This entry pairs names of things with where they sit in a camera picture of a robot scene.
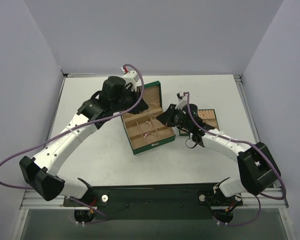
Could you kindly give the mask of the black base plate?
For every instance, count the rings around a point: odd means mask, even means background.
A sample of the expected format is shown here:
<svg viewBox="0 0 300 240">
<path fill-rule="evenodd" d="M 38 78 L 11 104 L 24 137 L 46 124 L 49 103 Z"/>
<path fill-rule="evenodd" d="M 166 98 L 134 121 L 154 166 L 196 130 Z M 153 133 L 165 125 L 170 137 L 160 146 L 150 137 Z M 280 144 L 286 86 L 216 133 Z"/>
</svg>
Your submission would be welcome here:
<svg viewBox="0 0 300 240">
<path fill-rule="evenodd" d="M 214 214 L 232 220 L 243 201 L 237 193 L 224 197 L 214 193 L 214 183 L 95 186 L 74 207 L 78 222 L 93 220 L 205 220 Z"/>
</svg>

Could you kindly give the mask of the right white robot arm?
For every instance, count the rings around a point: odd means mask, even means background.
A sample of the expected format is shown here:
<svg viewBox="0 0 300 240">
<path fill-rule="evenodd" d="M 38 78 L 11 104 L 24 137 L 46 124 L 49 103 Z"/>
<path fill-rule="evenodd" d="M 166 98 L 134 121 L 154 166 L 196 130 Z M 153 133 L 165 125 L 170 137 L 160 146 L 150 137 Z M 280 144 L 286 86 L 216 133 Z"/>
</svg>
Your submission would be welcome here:
<svg viewBox="0 0 300 240">
<path fill-rule="evenodd" d="M 276 181 L 282 181 L 280 170 L 264 143 L 251 144 L 223 134 L 200 118 L 195 104 L 182 108 L 171 104 L 156 119 L 166 127 L 176 127 L 188 133 L 196 145 L 215 150 L 237 163 L 239 176 L 228 177 L 213 187 L 219 198 L 241 193 L 257 196 Z"/>
</svg>

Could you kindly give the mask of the aluminium frame rail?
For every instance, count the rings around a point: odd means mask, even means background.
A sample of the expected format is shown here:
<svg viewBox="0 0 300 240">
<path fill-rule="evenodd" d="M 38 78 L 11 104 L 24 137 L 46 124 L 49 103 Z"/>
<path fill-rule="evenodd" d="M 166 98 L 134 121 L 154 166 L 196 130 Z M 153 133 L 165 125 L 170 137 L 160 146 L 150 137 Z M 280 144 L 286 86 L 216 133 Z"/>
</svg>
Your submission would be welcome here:
<svg viewBox="0 0 300 240">
<path fill-rule="evenodd" d="M 143 80 L 136 71 L 125 70 L 122 76 L 110 76 L 102 89 L 95 92 L 77 110 L 67 127 L 32 157 L 24 156 L 19 166 L 23 178 L 46 201 L 57 196 L 84 200 L 93 206 L 96 195 L 93 187 L 82 178 L 64 180 L 58 172 L 68 157 L 105 122 L 119 115 L 137 115 L 149 109 L 145 100 L 145 86 L 137 86 Z M 198 108 L 190 103 L 189 94 L 177 94 L 178 103 L 171 104 L 156 119 L 165 127 L 176 127 L 186 132 L 195 145 L 213 149 L 237 162 L 239 177 L 226 178 L 213 187 L 219 200 L 237 194 L 261 195 L 275 181 L 281 179 L 280 171 L 268 147 L 231 138 L 205 123 L 198 115 Z"/>
</svg>

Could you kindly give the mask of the green jewelry box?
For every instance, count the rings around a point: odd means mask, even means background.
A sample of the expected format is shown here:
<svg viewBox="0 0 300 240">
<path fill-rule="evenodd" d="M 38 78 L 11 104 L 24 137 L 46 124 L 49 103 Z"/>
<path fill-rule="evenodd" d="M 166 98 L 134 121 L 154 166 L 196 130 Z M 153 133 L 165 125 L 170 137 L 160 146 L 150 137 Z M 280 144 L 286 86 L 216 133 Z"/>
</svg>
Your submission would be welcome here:
<svg viewBox="0 0 300 240">
<path fill-rule="evenodd" d="M 159 81 L 144 85 L 143 100 L 148 109 L 139 114 L 126 113 L 121 121 L 134 155 L 160 147 L 176 139 L 174 130 L 156 119 L 163 113 Z"/>
</svg>

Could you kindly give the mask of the green tray with compartments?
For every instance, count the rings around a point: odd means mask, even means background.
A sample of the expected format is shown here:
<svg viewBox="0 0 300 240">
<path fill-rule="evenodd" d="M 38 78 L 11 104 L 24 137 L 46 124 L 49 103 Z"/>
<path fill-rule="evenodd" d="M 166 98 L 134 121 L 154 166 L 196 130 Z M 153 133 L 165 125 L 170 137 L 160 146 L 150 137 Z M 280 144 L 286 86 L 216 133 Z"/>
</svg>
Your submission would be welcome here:
<svg viewBox="0 0 300 240">
<path fill-rule="evenodd" d="M 214 109 L 198 109 L 197 114 L 204 123 L 211 125 L 219 130 L 219 124 Z"/>
</svg>

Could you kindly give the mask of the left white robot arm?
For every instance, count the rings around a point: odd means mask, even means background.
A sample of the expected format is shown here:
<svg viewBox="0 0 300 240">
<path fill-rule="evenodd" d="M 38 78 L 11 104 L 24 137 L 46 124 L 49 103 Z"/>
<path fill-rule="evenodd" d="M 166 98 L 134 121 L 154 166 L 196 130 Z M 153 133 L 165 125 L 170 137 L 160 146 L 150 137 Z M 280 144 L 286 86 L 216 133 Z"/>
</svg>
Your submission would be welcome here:
<svg viewBox="0 0 300 240">
<path fill-rule="evenodd" d="M 135 71 L 121 77 L 108 77 L 102 89 L 83 102 L 55 140 L 33 157 L 25 156 L 20 160 L 25 182 L 46 201 L 62 195 L 74 197 L 82 206 L 90 204 L 93 194 L 87 182 L 83 179 L 64 180 L 57 174 L 75 149 L 115 113 L 139 114 L 148 109 L 141 97 L 142 88 L 137 86 L 138 81 L 140 76 Z"/>
</svg>

